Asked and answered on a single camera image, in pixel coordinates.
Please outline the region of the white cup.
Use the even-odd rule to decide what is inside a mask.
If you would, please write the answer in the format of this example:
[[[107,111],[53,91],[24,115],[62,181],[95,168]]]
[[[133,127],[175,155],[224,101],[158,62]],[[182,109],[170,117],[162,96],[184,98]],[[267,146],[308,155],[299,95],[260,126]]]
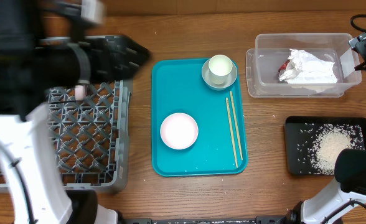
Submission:
[[[216,85],[227,81],[233,69],[233,63],[226,55],[215,55],[209,60],[210,79]]]

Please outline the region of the red snack wrapper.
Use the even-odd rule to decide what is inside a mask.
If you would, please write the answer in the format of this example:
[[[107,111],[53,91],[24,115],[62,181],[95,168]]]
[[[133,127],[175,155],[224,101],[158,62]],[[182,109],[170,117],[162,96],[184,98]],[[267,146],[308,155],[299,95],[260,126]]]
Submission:
[[[287,60],[287,61],[285,61],[284,64],[282,64],[282,66],[280,66],[280,68],[278,70],[278,78],[279,78],[279,81],[283,81],[283,79],[281,77],[283,76],[283,73],[285,72],[286,67],[287,67],[287,65],[288,65],[289,62],[290,62],[290,60]]]

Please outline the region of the white napkin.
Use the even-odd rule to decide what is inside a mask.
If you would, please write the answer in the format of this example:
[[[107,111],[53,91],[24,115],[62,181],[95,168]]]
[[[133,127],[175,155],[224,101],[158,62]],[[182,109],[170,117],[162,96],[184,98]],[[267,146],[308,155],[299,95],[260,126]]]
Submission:
[[[283,76],[283,81],[294,88],[306,88],[316,93],[321,93],[329,87],[326,84],[335,84],[338,78],[333,68],[334,62],[317,58],[305,50],[291,49],[288,63]]]

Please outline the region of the pile of rice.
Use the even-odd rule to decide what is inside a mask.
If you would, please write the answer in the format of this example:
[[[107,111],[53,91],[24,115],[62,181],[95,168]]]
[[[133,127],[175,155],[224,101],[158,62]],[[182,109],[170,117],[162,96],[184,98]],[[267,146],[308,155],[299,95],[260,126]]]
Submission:
[[[298,138],[294,149],[299,155],[294,162],[299,175],[333,175],[344,149],[365,149],[358,124],[304,123],[299,125]]]

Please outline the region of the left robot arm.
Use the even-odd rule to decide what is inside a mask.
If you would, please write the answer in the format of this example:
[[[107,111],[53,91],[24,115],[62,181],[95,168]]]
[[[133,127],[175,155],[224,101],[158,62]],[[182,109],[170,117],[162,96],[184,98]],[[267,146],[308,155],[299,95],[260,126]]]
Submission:
[[[16,223],[117,223],[93,190],[65,190],[46,91],[132,78],[150,51],[125,35],[87,37],[101,1],[0,1],[0,164]]]

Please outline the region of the large white plate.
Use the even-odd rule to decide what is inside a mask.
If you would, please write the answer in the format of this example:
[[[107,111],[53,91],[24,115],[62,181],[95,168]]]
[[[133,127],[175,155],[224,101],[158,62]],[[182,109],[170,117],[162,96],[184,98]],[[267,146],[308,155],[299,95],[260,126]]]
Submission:
[[[86,85],[77,85],[75,86],[75,99],[77,101],[82,101],[86,97],[87,94],[87,86]]]

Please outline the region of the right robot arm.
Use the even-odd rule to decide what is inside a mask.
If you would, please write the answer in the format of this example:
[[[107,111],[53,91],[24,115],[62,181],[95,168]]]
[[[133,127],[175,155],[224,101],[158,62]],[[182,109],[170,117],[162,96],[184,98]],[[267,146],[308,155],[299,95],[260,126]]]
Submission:
[[[356,70],[366,71],[366,29],[349,41],[350,48],[360,54],[363,63]],[[277,223],[334,223],[356,206],[366,209],[366,149],[344,149],[338,155],[331,182],[316,196],[299,202]]]

